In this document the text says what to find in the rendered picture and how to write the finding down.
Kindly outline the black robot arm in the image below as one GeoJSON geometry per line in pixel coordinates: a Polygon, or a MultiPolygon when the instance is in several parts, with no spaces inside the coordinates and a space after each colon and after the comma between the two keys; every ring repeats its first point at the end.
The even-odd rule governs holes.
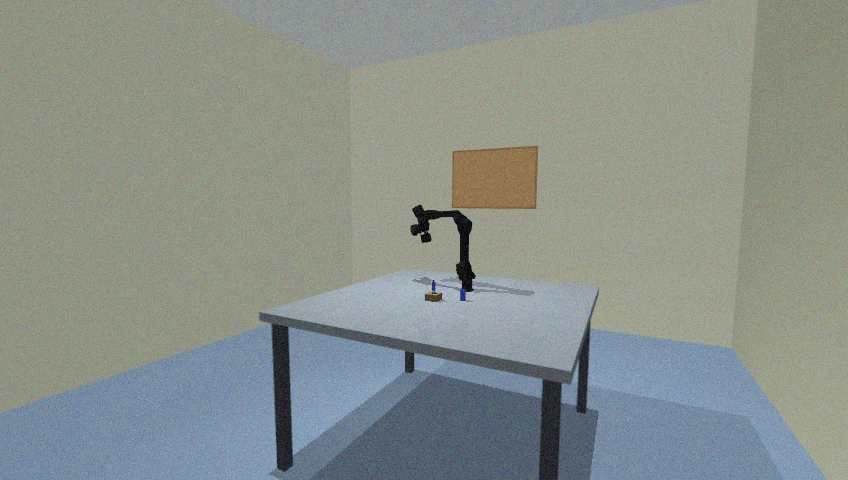
{"type": "Polygon", "coordinates": [[[469,262],[469,234],[472,229],[472,221],[468,219],[465,215],[463,215],[459,210],[424,211],[422,205],[418,205],[414,207],[412,211],[415,214],[416,218],[419,218],[419,224],[411,225],[411,233],[413,236],[416,236],[418,233],[421,234],[420,226],[423,228],[429,226],[429,220],[438,219],[440,217],[452,217],[454,219],[454,222],[456,223],[458,232],[460,234],[460,262],[456,264],[456,271],[459,280],[462,281],[462,289],[466,290],[467,292],[473,291],[474,289],[472,289],[472,279],[475,279],[476,275],[473,273],[471,264],[469,262]]]}

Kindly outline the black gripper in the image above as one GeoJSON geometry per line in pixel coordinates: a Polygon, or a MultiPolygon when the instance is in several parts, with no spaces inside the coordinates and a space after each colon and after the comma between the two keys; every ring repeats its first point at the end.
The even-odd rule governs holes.
{"type": "MultiPolygon", "coordinates": [[[[420,226],[420,225],[419,225],[419,226],[420,226]]],[[[421,226],[420,226],[420,230],[421,230],[422,232],[424,232],[424,234],[423,234],[423,235],[421,235],[421,241],[422,241],[422,243],[431,242],[431,241],[432,241],[432,239],[431,239],[431,235],[430,235],[430,233],[428,233],[429,226],[427,226],[427,227],[425,227],[425,228],[423,228],[423,227],[421,227],[421,226]]]]}

